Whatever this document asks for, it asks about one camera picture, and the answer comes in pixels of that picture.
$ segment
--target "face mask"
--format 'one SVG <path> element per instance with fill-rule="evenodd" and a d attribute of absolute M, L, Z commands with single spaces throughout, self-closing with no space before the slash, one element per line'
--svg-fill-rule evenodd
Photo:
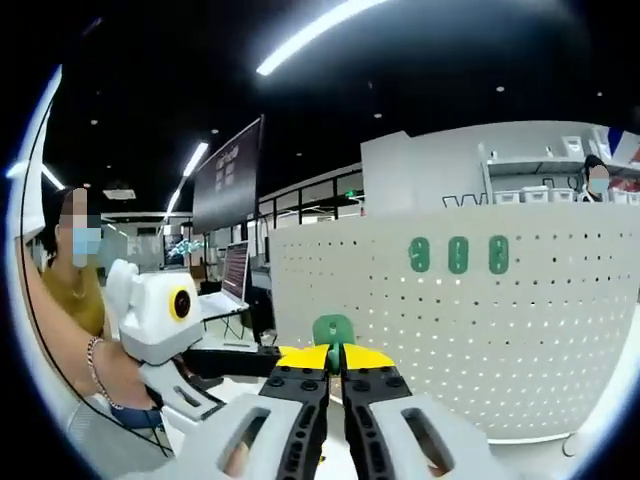
<path fill-rule="evenodd" d="M 594 178 L 589 182 L 589 186 L 591 191 L 602 195 L 609 189 L 609 180 L 606 178 Z"/>
<path fill-rule="evenodd" d="M 98 253 L 102 231 L 99 228 L 73 229 L 73 265 L 82 268 L 88 264 L 88 256 Z"/>

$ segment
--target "white perforated panel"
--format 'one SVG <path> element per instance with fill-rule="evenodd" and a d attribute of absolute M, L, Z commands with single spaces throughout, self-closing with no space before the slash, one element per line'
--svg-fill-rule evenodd
<path fill-rule="evenodd" d="M 488 243 L 509 239 L 505 274 Z M 448 268 L 451 237 L 469 268 Z M 427 272 L 409 244 L 431 246 Z M 272 232 L 279 343 L 306 345 L 313 321 L 341 313 L 362 345 L 389 354 L 490 439 L 577 430 L 599 399 L 629 331 L 640 285 L 640 208 L 540 204 L 349 218 Z"/>

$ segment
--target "yellow circular eye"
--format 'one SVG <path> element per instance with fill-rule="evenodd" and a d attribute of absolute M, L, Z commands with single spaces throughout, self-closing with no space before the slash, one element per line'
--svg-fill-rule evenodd
<path fill-rule="evenodd" d="M 182 322 L 191 310 L 191 298 L 184 287 L 176 287 L 169 296 L 169 314 L 176 322 Z"/>

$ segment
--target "yellow shirt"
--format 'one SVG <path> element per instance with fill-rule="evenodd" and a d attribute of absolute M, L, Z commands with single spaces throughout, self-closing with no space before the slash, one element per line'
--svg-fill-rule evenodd
<path fill-rule="evenodd" d="M 80 295 L 76 295 L 50 268 L 46 267 L 42 273 L 42 281 L 58 305 L 88 334 L 100 336 L 104 328 L 105 308 L 98 273 L 88 266 L 80 270 L 80 277 L 81 283 L 76 292 Z"/>

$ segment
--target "laptop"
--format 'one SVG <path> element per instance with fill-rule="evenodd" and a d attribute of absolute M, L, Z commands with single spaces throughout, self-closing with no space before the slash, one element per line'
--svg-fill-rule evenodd
<path fill-rule="evenodd" d="M 249 242 L 227 247 L 221 291 L 198 297 L 204 319 L 225 317 L 249 308 L 245 303 L 248 265 Z"/>

